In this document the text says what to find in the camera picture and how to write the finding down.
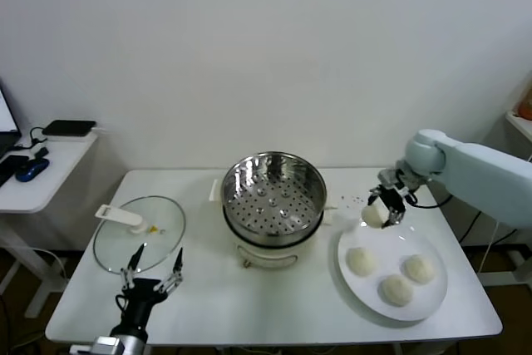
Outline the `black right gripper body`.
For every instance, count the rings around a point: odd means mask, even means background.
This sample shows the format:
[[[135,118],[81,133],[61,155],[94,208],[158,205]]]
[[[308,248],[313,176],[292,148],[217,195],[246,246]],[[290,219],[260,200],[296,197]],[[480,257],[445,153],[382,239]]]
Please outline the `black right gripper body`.
[[[405,210],[404,198],[409,194],[409,189],[402,185],[380,184],[380,199],[389,210]]]

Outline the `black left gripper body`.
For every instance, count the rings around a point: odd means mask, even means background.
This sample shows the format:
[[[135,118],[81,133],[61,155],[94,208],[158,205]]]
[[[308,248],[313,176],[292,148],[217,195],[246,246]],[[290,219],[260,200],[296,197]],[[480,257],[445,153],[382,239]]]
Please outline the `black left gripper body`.
[[[121,311],[121,320],[112,333],[146,333],[151,311],[168,298],[167,292],[155,292],[157,279],[134,279],[134,288],[122,289],[115,296],[117,307]]]

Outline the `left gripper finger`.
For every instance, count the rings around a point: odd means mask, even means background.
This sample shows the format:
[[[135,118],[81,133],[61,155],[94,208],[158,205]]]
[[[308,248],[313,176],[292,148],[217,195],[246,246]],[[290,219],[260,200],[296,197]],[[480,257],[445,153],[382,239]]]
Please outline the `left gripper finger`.
[[[163,278],[155,287],[155,292],[173,292],[183,281],[183,248],[180,249],[175,259],[172,271]]]
[[[144,249],[145,243],[141,244],[138,250],[133,253],[127,266],[121,269],[121,282],[123,289],[134,288],[135,273],[137,272],[137,266],[140,262],[140,258]]]

